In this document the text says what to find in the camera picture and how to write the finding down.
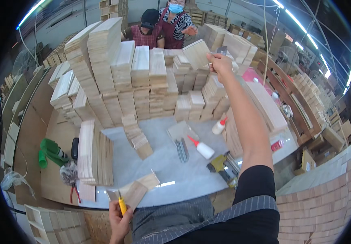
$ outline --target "red nozzle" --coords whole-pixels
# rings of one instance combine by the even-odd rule
[[[221,125],[225,125],[225,121],[227,120],[228,117],[224,118],[223,120],[220,121]]]
[[[199,141],[196,141],[195,139],[193,139],[193,138],[190,137],[189,135],[188,135],[188,137],[189,137],[189,139],[192,140],[192,142],[195,144],[195,146],[197,146],[197,145],[200,143]]]

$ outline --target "gray striped apron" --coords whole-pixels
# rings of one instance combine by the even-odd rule
[[[214,215],[208,196],[165,206],[139,208],[132,222],[133,244],[163,244],[210,224],[225,222],[260,209],[278,211],[271,196],[243,200]]]

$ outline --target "yellow utility knife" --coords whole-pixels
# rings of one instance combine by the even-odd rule
[[[125,205],[124,198],[121,196],[120,190],[118,191],[118,204],[120,205],[121,214],[124,216],[127,206]]]

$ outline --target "white glue bottle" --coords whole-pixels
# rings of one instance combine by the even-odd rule
[[[223,132],[225,128],[225,121],[227,120],[227,117],[223,120],[219,120],[213,127],[212,127],[212,132],[215,135],[218,135]]]
[[[201,143],[199,141],[194,140],[192,137],[188,136],[189,139],[192,140],[192,142],[195,144],[197,151],[205,158],[205,159],[210,159],[212,158],[213,154],[215,154],[215,151],[211,149],[210,147],[207,146],[205,143]]]

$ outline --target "black cap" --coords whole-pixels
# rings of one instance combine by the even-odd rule
[[[159,21],[159,11],[156,9],[147,9],[141,16],[141,27],[153,29]]]

